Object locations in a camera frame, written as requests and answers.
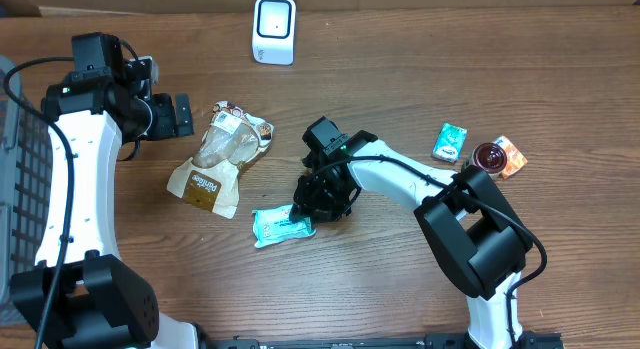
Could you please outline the beige brown bread bag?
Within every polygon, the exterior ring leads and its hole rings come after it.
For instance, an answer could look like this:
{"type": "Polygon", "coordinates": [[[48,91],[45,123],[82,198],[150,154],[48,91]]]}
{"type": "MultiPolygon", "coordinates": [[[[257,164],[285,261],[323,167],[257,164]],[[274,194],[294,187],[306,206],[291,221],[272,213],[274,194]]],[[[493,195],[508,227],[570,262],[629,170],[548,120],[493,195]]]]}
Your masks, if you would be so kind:
{"type": "Polygon", "coordinates": [[[241,107],[217,102],[198,152],[172,172],[167,190],[194,207],[233,218],[238,178],[269,149],[274,131],[274,125],[241,107]]]}

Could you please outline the large teal wipes pack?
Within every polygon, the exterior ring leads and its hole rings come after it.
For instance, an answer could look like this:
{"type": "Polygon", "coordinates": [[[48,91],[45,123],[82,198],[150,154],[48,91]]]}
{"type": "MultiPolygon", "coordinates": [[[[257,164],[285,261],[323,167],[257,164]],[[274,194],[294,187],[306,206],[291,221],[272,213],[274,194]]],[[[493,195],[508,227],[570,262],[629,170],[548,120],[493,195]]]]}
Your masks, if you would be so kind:
{"type": "Polygon", "coordinates": [[[309,217],[292,221],[290,214],[293,205],[284,205],[274,209],[253,210],[253,233],[257,249],[279,244],[291,239],[304,239],[316,234],[309,217]]]}

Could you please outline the teal tissue pack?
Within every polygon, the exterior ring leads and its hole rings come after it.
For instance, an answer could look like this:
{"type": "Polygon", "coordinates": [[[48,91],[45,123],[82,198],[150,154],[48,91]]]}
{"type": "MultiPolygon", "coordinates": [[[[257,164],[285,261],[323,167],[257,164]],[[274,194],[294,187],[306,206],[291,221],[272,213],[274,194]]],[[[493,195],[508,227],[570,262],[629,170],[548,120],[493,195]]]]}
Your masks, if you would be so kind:
{"type": "Polygon", "coordinates": [[[444,123],[436,139],[432,156],[446,162],[455,163],[467,137],[467,130],[462,127],[444,123]]]}

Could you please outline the jar with green lid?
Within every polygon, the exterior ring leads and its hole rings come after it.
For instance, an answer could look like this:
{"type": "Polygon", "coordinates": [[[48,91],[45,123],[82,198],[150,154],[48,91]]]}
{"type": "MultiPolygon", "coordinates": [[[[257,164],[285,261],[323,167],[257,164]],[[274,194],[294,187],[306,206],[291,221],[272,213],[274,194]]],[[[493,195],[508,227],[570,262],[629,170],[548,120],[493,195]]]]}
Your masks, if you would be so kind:
{"type": "Polygon", "coordinates": [[[506,168],[508,157],[502,147],[493,142],[478,145],[462,164],[464,170],[469,166],[476,166],[484,170],[492,179],[496,179],[506,168]]]}

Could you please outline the orange tissue pack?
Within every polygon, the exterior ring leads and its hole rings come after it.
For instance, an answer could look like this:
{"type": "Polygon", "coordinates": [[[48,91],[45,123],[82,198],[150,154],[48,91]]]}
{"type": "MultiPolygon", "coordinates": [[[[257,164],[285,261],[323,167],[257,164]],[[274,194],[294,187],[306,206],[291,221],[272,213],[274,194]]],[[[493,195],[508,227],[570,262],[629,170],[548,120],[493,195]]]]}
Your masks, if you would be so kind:
{"type": "Polygon", "coordinates": [[[501,172],[501,177],[503,179],[508,179],[515,175],[528,163],[526,157],[506,136],[502,135],[496,138],[494,143],[501,147],[507,156],[506,166],[501,172]]]}

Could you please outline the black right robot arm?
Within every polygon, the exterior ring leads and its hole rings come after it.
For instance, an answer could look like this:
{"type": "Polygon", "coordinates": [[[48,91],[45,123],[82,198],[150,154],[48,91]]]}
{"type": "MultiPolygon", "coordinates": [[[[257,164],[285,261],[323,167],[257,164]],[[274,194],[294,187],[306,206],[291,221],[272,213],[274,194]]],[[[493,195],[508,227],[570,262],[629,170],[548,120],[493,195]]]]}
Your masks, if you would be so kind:
{"type": "Polygon", "coordinates": [[[334,222],[350,214],[361,192],[386,196],[415,215],[439,267],[466,296],[467,345],[527,347],[516,293],[528,280],[522,271],[536,242],[485,171],[426,166],[372,133],[349,136],[326,117],[302,140],[309,171],[298,180],[292,220],[334,222]]]}

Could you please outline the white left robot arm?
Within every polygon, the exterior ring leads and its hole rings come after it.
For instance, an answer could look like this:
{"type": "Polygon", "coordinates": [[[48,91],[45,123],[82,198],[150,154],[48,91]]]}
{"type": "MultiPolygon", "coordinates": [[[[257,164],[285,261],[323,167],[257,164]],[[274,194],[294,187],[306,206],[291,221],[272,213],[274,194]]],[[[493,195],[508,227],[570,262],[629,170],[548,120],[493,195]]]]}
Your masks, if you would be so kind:
{"type": "Polygon", "coordinates": [[[38,348],[204,348],[197,325],[160,312],[115,235],[120,148],[181,133],[170,97],[151,92],[157,65],[150,56],[74,64],[35,113],[52,149],[48,217],[36,266],[12,276],[11,300],[38,348]]]}

